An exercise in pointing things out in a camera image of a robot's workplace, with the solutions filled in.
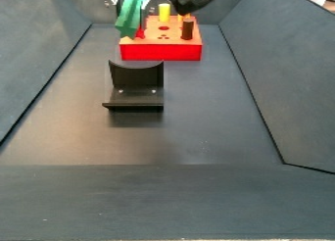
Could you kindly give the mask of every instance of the red block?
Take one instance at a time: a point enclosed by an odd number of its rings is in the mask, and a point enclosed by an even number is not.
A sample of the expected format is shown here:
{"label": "red block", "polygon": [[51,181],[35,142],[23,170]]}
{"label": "red block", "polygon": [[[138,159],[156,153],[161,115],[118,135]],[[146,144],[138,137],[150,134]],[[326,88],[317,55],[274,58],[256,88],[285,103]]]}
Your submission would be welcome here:
{"label": "red block", "polygon": [[170,16],[168,23],[161,23],[157,16],[149,16],[145,38],[120,39],[121,60],[200,61],[202,42],[196,20],[190,18],[194,21],[193,36],[190,40],[182,40],[177,16]]}

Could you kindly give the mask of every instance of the green object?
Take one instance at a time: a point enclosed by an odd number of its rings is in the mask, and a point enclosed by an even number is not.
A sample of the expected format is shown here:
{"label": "green object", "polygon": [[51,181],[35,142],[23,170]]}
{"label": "green object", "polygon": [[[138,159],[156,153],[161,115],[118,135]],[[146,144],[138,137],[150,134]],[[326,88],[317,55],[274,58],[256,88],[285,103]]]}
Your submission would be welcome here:
{"label": "green object", "polygon": [[120,31],[120,37],[134,38],[141,20],[141,2],[144,0],[124,0],[120,15],[114,27]]}

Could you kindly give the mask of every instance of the red base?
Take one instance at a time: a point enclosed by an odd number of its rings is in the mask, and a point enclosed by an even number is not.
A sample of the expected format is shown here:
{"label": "red base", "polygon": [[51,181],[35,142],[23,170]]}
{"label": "red base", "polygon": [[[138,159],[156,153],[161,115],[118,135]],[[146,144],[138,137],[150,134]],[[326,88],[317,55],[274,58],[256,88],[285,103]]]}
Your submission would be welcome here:
{"label": "red base", "polygon": [[190,40],[180,38],[180,26],[176,16],[169,17],[168,23],[161,23],[158,17],[149,16],[145,38],[120,39],[121,60],[200,61],[202,43],[196,21]]}

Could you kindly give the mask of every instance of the black stand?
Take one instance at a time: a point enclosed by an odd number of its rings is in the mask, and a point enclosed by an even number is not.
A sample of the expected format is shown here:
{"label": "black stand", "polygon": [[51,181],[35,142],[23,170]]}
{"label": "black stand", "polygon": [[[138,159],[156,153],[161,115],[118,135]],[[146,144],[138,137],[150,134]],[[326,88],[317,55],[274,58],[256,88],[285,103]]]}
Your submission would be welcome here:
{"label": "black stand", "polygon": [[108,61],[112,91],[108,109],[164,107],[164,62],[146,68],[126,68]]}

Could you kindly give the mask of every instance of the gray wall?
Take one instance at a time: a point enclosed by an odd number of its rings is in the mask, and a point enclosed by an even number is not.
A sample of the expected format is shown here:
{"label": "gray wall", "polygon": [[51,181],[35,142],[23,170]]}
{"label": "gray wall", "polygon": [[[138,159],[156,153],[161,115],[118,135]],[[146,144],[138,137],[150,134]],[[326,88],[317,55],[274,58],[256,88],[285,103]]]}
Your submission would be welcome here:
{"label": "gray wall", "polygon": [[[104,6],[105,0],[72,0],[76,8],[94,24],[113,24],[113,9]],[[194,12],[200,24],[217,24],[238,0],[214,0],[204,9]]]}
{"label": "gray wall", "polygon": [[306,0],[241,0],[220,27],[285,162],[333,172],[333,15]]}
{"label": "gray wall", "polygon": [[89,25],[67,0],[0,0],[0,141]]}

